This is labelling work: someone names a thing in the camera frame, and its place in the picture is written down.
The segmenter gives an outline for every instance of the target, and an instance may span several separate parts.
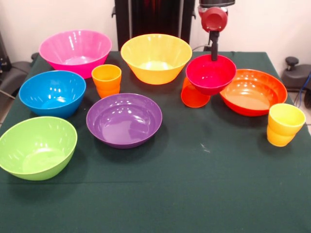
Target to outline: purple bowl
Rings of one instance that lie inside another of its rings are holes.
[[[140,146],[157,132],[161,123],[160,107],[150,98],[132,93],[103,98],[86,116],[90,132],[118,149]]]

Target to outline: white wall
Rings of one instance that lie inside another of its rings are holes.
[[[48,36],[90,29],[105,33],[118,49],[114,0],[0,0],[0,31],[12,62],[30,60]]]
[[[107,34],[117,50],[113,6],[114,0],[0,0],[0,31],[12,61],[30,60],[49,35],[79,28]],[[289,55],[311,64],[310,9],[311,0],[236,0],[220,50],[266,51],[279,74]],[[193,48],[208,40],[200,20],[192,22]]]
[[[228,9],[228,25],[221,32],[219,50],[265,51],[279,74],[287,56],[311,64],[311,0],[236,0]],[[193,48],[208,40],[200,23],[200,17],[192,22]]]

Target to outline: dark green tablecloth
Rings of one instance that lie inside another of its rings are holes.
[[[277,75],[266,53],[223,53],[238,68]],[[78,145],[53,179],[29,182],[0,171],[0,232],[23,233],[307,233],[311,232],[311,140],[307,127],[284,148],[265,136],[267,116],[244,117],[219,95],[201,109],[180,100],[184,71],[172,83],[140,82],[120,53],[121,92],[155,100],[163,124],[144,145],[112,149],[87,130],[99,100],[91,79],[68,119]],[[29,77],[51,67],[38,58]],[[17,98],[0,135],[35,117]]]

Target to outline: bowl rim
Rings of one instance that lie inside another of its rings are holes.
[[[227,59],[227,60],[230,61],[231,64],[233,64],[233,66],[235,67],[235,73],[234,73],[234,76],[233,76],[233,78],[232,78],[231,80],[229,80],[228,82],[226,82],[226,83],[224,83],[224,84],[222,84],[222,85],[219,85],[219,86],[206,87],[206,86],[201,86],[201,85],[198,85],[198,84],[194,83],[194,82],[189,78],[189,76],[188,76],[188,68],[189,68],[191,62],[194,61],[195,59],[198,59],[198,58],[201,58],[201,57],[207,57],[207,56],[208,56],[208,57],[211,57],[211,54],[204,54],[204,55],[198,56],[198,57],[192,59],[192,60],[189,62],[188,66],[187,66],[187,68],[186,68],[186,76],[188,77],[190,83],[191,83],[192,85],[196,86],[196,87],[199,87],[199,88],[201,88],[201,89],[206,89],[206,90],[211,90],[211,89],[212,89],[212,90],[213,90],[213,89],[216,90],[216,89],[218,89],[218,88],[221,88],[221,87],[224,87],[224,86],[229,85],[229,84],[232,82],[232,80],[234,79],[234,77],[236,76],[236,74],[237,74],[237,66],[235,65],[235,63],[234,63],[230,58],[228,58],[228,57],[226,57],[226,56],[223,56],[223,55],[218,55],[218,57],[223,57],[223,58]]]
[[[271,111],[273,111],[274,108],[277,108],[278,106],[286,106],[286,108],[292,108],[297,110],[299,113],[302,114],[302,116],[304,117],[304,121],[301,124],[297,124],[297,125],[289,125],[289,124],[285,124],[285,123],[281,123],[278,120],[275,119],[275,117],[273,116],[273,114],[271,114]],[[277,124],[280,124],[282,126],[288,127],[288,128],[297,128],[297,127],[301,127],[306,123],[307,117],[306,114],[298,107],[289,104],[289,103],[276,103],[274,105],[272,105],[269,109],[269,117],[271,117]]]
[[[77,32],[77,31],[80,31],[80,32],[88,32],[88,33],[97,33],[97,34],[100,34],[102,36],[104,36],[106,39],[108,39],[108,42],[109,42],[109,49],[108,49],[108,52],[105,53],[103,56],[101,56],[100,58],[96,58],[94,60],[91,60],[90,62],[88,63],[83,63],[83,64],[63,64],[63,63],[60,63],[60,62],[54,62],[54,61],[51,61],[50,59],[47,59],[45,56],[42,55],[42,46],[44,43],[46,43],[48,40],[52,39],[53,37],[56,37],[60,34],[66,34],[66,33],[72,33],[72,32]],[[106,34],[104,33],[101,33],[101,32],[98,32],[98,31],[95,31],[95,30],[88,30],[88,29],[76,29],[76,30],[66,30],[66,31],[61,31],[61,32],[57,32],[57,33],[54,33],[48,37],[46,37],[42,42],[41,44],[39,45],[39,54],[40,56],[46,60],[47,62],[49,63],[53,63],[53,64],[56,64],[56,65],[62,65],[62,66],[69,66],[69,67],[72,67],[72,66],[81,66],[81,65],[87,65],[87,64],[90,64],[90,63],[93,63],[93,62],[97,62],[101,59],[103,59],[104,57],[106,57],[110,51],[112,49],[112,40],[109,38],[109,36],[107,36]]]
[[[144,139],[142,139],[142,140],[139,140],[139,141],[137,141],[137,142],[132,142],[132,143],[117,143],[117,144],[116,144],[116,143],[108,142],[108,141],[106,141],[106,140],[104,140],[104,139],[102,139],[102,138],[97,137],[97,136],[93,133],[93,131],[91,130],[91,128],[90,128],[90,126],[89,126],[89,123],[88,123],[88,121],[87,121],[87,120],[89,119],[89,114],[90,114],[91,110],[95,107],[95,105],[100,104],[100,102],[103,102],[103,101],[105,101],[105,100],[108,99],[108,98],[112,98],[113,96],[126,96],[126,95],[143,97],[143,98],[145,98],[145,99],[147,99],[147,100],[153,102],[153,103],[155,104],[156,108],[157,108],[157,109],[159,110],[159,112],[161,113],[161,118],[160,118],[159,125],[155,128],[154,132],[153,132],[152,134],[150,134],[148,137],[146,137],[146,138],[144,138]],[[161,108],[159,107],[159,105],[158,105],[154,100],[152,100],[151,98],[146,97],[146,96],[141,95],[141,94],[136,94],[136,93],[119,93],[119,94],[115,94],[115,95],[111,95],[111,96],[107,96],[107,97],[105,97],[105,98],[102,98],[102,99],[100,99],[99,101],[95,102],[95,103],[92,105],[92,107],[90,107],[90,109],[89,109],[89,111],[87,112],[87,115],[86,115],[86,126],[87,126],[88,130],[91,132],[91,134],[92,134],[94,137],[96,137],[97,139],[103,141],[104,143],[112,144],[112,145],[118,145],[118,146],[130,146],[130,145],[134,145],[134,144],[136,144],[136,143],[140,143],[140,142],[143,142],[143,141],[145,141],[145,140],[148,140],[149,138],[151,138],[151,137],[160,129],[160,127],[161,127],[161,125],[162,125],[162,121],[163,121],[163,113],[162,113]]]
[[[46,72],[42,72],[42,73],[36,74],[36,75],[32,76],[30,79],[26,80],[26,81],[23,83],[23,85],[22,85],[22,86],[20,87],[20,89],[19,89],[19,92],[22,90],[22,88],[24,87],[24,85],[25,85],[27,82],[29,82],[31,79],[33,79],[33,78],[38,78],[39,76],[45,75],[45,74],[47,74],[47,73],[53,73],[53,72],[55,72],[55,73],[58,73],[58,72],[61,72],[61,73],[71,73],[71,74],[74,74],[74,75],[80,77],[81,80],[83,81],[83,84],[84,84],[84,89],[83,89],[82,93],[81,93],[74,101],[69,102],[69,103],[66,103],[66,104],[64,104],[64,105],[62,105],[62,106],[59,106],[59,107],[52,107],[52,108],[38,108],[38,107],[33,107],[33,106],[27,104],[27,103],[23,100],[23,98],[20,97],[20,94],[18,94],[20,101],[21,101],[24,105],[26,105],[27,107],[30,107],[30,108],[33,108],[33,109],[37,109],[37,110],[52,110],[52,109],[58,109],[58,108],[63,108],[63,107],[65,107],[65,106],[68,106],[68,105],[70,105],[70,104],[76,102],[77,100],[79,100],[79,99],[84,95],[84,93],[85,93],[85,91],[86,91],[86,81],[85,81],[85,79],[82,78],[82,76],[79,75],[79,74],[77,74],[77,73],[74,73],[74,72],[71,72],[71,71],[66,71],[66,70],[51,70],[51,71],[46,71]]]
[[[25,122],[28,122],[28,121],[36,121],[36,120],[38,120],[38,119],[43,119],[43,118],[45,118],[45,119],[52,119],[52,118],[53,118],[53,119],[58,119],[58,120],[60,120],[60,121],[63,121],[64,123],[66,123],[67,125],[69,125],[70,128],[73,129],[73,132],[74,132],[74,135],[75,135],[75,142],[74,142],[74,146],[73,146],[73,148],[71,149],[70,153],[68,153],[68,154],[64,157],[64,159],[63,159],[61,162],[59,162],[58,164],[56,164],[56,165],[54,165],[54,166],[52,166],[52,167],[50,167],[50,168],[48,168],[48,169],[44,169],[44,170],[40,170],[40,171],[36,171],[36,172],[32,172],[32,173],[25,173],[25,172],[24,172],[24,173],[21,173],[21,172],[11,171],[11,170],[9,170],[9,169],[7,169],[7,168],[4,168],[3,165],[0,164],[0,167],[1,167],[3,170],[5,170],[5,171],[7,171],[7,172],[9,172],[9,173],[12,173],[12,174],[16,174],[16,175],[35,175],[35,174],[39,174],[39,173],[42,173],[42,172],[49,171],[49,170],[53,169],[54,167],[56,167],[56,166],[60,165],[62,162],[64,162],[68,157],[70,157],[71,154],[73,154],[73,152],[74,152],[74,150],[75,150],[75,148],[76,148],[76,146],[77,146],[77,142],[78,142],[78,133],[77,133],[77,130],[75,129],[75,127],[74,127],[69,121],[67,121],[67,120],[65,120],[65,119],[62,119],[62,118],[59,118],[59,117],[55,117],[55,116],[52,116],[52,117],[51,117],[51,116],[37,116],[37,117],[33,117],[33,118],[29,118],[29,119],[23,120],[23,121],[21,121],[21,122],[15,124],[15,125],[13,125],[11,128],[7,129],[7,130],[4,132],[4,134],[0,137],[0,141],[2,140],[2,138],[3,138],[5,135],[8,134],[13,128],[18,127],[19,125],[24,124]]]
[[[256,72],[256,73],[259,73],[259,74],[264,74],[264,75],[267,75],[267,76],[271,77],[272,79],[274,79],[277,83],[279,83],[279,84],[283,87],[283,90],[285,90],[285,94],[286,94],[285,97],[284,97],[284,99],[283,99],[281,102],[278,102],[278,103],[276,103],[276,104],[285,103],[285,101],[287,100],[287,98],[288,98],[288,92],[287,92],[287,90],[286,90],[286,87],[284,86],[284,84],[282,83],[282,81],[281,81],[280,79],[278,79],[277,77],[275,77],[275,76],[273,76],[273,75],[271,75],[271,74],[269,74],[269,73],[263,72],[263,71],[261,71],[261,70],[256,70],[256,69],[237,69],[236,76],[237,76],[237,73],[238,73],[239,71],[251,71],[251,72],[253,71],[253,72]],[[270,107],[267,108],[267,109],[250,109],[250,108],[245,108],[245,107],[242,107],[242,106],[240,106],[240,105],[237,105],[237,104],[231,102],[231,101],[226,97],[226,95],[224,94],[225,91],[226,91],[226,88],[225,88],[224,90],[222,90],[222,91],[219,93],[219,94],[221,95],[221,97],[224,98],[226,101],[230,102],[231,104],[233,104],[233,105],[235,105],[235,106],[238,106],[238,107],[240,107],[240,108],[242,108],[242,109],[250,110],[250,111],[252,111],[252,112],[262,112],[262,111],[268,111],[268,110],[272,107],[272,106],[270,106]]]
[[[181,41],[183,44],[187,45],[187,47],[190,49],[190,57],[187,59],[186,62],[183,62],[180,66],[177,66],[177,67],[173,67],[173,68],[169,68],[169,69],[166,69],[165,71],[167,70],[174,70],[174,69],[178,69],[178,68],[181,68],[181,67],[184,67],[187,62],[191,59],[192,55],[193,55],[193,51],[192,51],[192,48],[191,46],[186,42],[184,41],[183,39],[177,37],[177,36],[173,36],[173,35],[168,35],[168,34],[163,34],[163,33],[148,33],[148,34],[143,34],[143,35],[138,35],[138,36],[135,36],[135,37],[132,37],[131,39],[129,39],[128,41],[126,41],[122,47],[121,47],[121,50],[120,50],[120,54],[121,54],[121,57],[122,59],[127,63],[129,64],[130,66],[133,66],[137,69],[141,69],[141,70],[149,70],[149,69],[142,69],[134,64],[132,64],[131,62],[129,62],[127,59],[124,58],[124,55],[123,55],[123,51],[124,51],[124,48],[127,44],[129,44],[133,39],[137,39],[137,38],[140,38],[140,37],[146,37],[146,36],[157,36],[157,35],[160,35],[160,36],[165,36],[165,37],[172,37],[172,38],[175,38],[175,39],[178,39],[179,41]]]

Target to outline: lime green bowl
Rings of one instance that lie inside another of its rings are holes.
[[[0,138],[0,167],[25,180],[47,180],[68,164],[77,139],[73,125],[61,118],[40,116],[22,121]]]

